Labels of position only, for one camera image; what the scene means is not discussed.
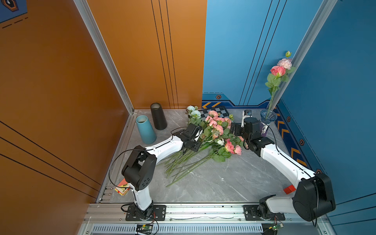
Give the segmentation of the bunch of pink flowers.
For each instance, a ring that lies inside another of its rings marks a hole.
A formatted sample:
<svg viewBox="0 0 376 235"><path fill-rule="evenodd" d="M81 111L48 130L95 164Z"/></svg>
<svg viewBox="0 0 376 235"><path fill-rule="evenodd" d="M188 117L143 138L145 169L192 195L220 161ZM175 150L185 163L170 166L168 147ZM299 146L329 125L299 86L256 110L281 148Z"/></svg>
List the bunch of pink flowers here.
<svg viewBox="0 0 376 235"><path fill-rule="evenodd" d="M234 117L219 117L216 111L210 111L205 120L201 119L201 113L196 106L188 106L186 114L189 117L189 124L192 123L203 128L199 137L201 147L198 152L180 150L165 160L165 174L172 179L168 186L171 186L192 171L197 169L209 160L223 163L233 155L242 154L244 139L230 133Z"/></svg>

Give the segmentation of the pale pink carnation stem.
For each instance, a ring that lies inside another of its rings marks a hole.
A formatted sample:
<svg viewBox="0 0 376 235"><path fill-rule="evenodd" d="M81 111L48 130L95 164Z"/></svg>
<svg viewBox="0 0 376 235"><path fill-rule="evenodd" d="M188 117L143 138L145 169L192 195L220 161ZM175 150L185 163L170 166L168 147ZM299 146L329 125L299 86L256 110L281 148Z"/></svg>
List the pale pink carnation stem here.
<svg viewBox="0 0 376 235"><path fill-rule="evenodd" d="M290 70L292 65L292 53L290 51L287 51L285 53L285 58L281 59L278 63L278 66L285 68L286 70Z"/></svg>

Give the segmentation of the pink rose stem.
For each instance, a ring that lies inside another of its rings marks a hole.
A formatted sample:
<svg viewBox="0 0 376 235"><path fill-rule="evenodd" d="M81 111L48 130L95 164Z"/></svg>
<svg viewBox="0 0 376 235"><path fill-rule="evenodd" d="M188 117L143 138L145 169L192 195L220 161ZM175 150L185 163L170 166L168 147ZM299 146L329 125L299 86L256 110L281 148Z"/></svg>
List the pink rose stem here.
<svg viewBox="0 0 376 235"><path fill-rule="evenodd" d="M268 105L266 118L269 118L270 112L272 111L272 102L274 101L275 95L280 88L282 82L288 82L287 69L283 66L274 66L271 69L271 73L267 76L267 82L265 85L268 87L268 91L271 95L271 99Z"/></svg>

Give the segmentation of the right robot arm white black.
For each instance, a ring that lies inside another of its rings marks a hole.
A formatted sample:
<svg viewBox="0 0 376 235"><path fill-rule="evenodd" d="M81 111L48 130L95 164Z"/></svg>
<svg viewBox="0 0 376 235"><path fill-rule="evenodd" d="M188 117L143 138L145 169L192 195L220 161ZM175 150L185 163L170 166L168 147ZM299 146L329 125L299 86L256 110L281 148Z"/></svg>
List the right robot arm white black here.
<svg viewBox="0 0 376 235"><path fill-rule="evenodd" d="M295 188L294 195L271 195L260 199L259 217L273 219L279 213L294 213L305 221L313 221L336 209L329 176L317 174L286 156L274 141L261 135L259 120L245 117L241 123L232 123L230 132L243 137L248 150L273 165Z"/></svg>

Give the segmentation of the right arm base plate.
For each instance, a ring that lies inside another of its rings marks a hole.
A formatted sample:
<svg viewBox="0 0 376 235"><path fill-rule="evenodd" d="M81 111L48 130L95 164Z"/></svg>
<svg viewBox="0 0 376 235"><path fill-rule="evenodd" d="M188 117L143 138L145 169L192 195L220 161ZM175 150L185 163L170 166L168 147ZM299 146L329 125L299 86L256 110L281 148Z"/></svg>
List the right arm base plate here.
<svg viewBox="0 0 376 235"><path fill-rule="evenodd" d="M285 221L283 213L273 213L264 204L252 204L243 206L245 219L247 221L272 221L275 218Z"/></svg>

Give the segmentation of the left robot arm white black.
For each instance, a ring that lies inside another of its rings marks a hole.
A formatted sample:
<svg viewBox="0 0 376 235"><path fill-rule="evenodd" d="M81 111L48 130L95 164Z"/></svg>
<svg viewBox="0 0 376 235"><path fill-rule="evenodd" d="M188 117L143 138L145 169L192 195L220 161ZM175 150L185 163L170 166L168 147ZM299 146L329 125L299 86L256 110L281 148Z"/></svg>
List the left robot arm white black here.
<svg viewBox="0 0 376 235"><path fill-rule="evenodd" d="M149 192L156 165L163 159L182 150L197 152L201 146L199 136L203 128L189 124L186 129L179 130L168 139L149 147L136 146L132 149L121 174L129 184L134 196L136 208L149 214L153 201Z"/></svg>

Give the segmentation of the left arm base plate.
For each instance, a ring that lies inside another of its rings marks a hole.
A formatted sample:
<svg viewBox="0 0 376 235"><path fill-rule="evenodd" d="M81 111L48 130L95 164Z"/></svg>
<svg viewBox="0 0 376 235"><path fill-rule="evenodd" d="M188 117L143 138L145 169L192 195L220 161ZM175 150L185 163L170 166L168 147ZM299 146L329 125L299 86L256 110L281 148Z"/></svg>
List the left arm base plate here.
<svg viewBox="0 0 376 235"><path fill-rule="evenodd" d="M126 212L126 221L164 221L166 216L166 205L151 205L142 211L135 205L130 205Z"/></svg>

